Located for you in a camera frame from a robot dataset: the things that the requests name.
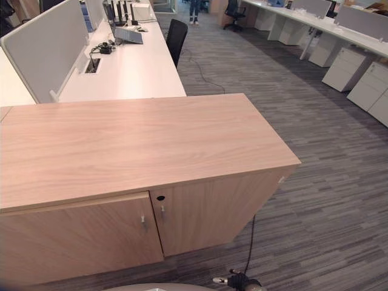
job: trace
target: person's leg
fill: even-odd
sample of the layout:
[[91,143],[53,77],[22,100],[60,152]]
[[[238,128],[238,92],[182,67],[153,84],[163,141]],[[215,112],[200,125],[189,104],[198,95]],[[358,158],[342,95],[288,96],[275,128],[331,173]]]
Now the person's leg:
[[193,24],[193,11],[194,11],[194,4],[196,0],[191,0],[190,1],[190,24]]
[[198,13],[199,9],[201,8],[201,0],[194,0],[195,1],[195,17],[194,17],[194,24],[198,25]]

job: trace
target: laptop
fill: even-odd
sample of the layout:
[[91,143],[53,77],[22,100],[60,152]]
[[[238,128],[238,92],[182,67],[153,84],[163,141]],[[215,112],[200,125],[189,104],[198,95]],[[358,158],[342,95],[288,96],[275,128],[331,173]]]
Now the laptop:
[[115,38],[122,39],[123,41],[127,41],[132,44],[143,43],[143,38],[140,32],[133,32],[131,30],[128,30],[122,27],[116,27],[115,17],[113,16],[113,11],[112,11],[113,8],[107,1],[104,1],[102,3],[102,6],[104,6],[104,11],[105,11],[105,14],[107,15],[110,29],[112,30],[113,36]]

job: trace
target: white desk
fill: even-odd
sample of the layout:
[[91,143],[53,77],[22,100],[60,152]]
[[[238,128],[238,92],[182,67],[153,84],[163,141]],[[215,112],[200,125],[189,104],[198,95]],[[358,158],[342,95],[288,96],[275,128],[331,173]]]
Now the white desk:
[[0,48],[0,107],[29,104],[35,104],[35,100]]
[[[93,58],[101,58],[97,73],[80,74],[75,70],[59,101],[186,96],[159,24],[141,25],[148,29],[142,32],[143,44],[122,44],[110,55],[94,53]],[[108,39],[114,40],[112,31],[102,21],[85,50],[88,58],[91,48]]]
[[364,49],[374,52],[377,55],[388,58],[388,43],[379,42],[379,40],[370,36],[342,26],[337,26],[330,18],[318,19],[309,15],[304,16],[290,9],[268,6],[260,0],[243,0],[243,2],[274,12],[277,15],[296,20],[318,30],[322,30],[324,33],[329,33],[333,36],[336,36],[337,38],[351,42],[352,44],[356,44],[360,47],[363,47]]

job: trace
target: gray carpet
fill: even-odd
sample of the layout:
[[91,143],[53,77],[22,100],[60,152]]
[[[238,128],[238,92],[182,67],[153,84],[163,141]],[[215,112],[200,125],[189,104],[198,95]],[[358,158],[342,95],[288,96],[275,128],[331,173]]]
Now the gray carpet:
[[[175,18],[188,21],[188,7]],[[159,16],[165,31],[171,18]],[[303,162],[257,214],[248,276],[269,291],[388,290],[388,129],[323,84],[326,70],[300,61],[298,47],[254,29],[221,30],[215,16],[199,21],[178,66],[188,95],[223,91],[202,80],[196,61],[227,93],[244,92]],[[39,289],[173,282],[231,290],[211,279],[243,269],[249,235],[250,224],[224,246]]]

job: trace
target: cabinet handle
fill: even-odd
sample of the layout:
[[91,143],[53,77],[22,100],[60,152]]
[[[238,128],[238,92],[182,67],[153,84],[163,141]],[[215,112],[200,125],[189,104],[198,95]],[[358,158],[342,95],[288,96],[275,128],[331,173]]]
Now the cabinet handle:
[[141,224],[143,225],[143,228],[147,229],[146,218],[144,215],[141,216]]
[[160,211],[161,211],[162,219],[164,219],[164,218],[165,218],[165,215],[166,215],[166,210],[165,210],[165,208],[164,208],[164,205],[162,205],[162,206],[160,207]]

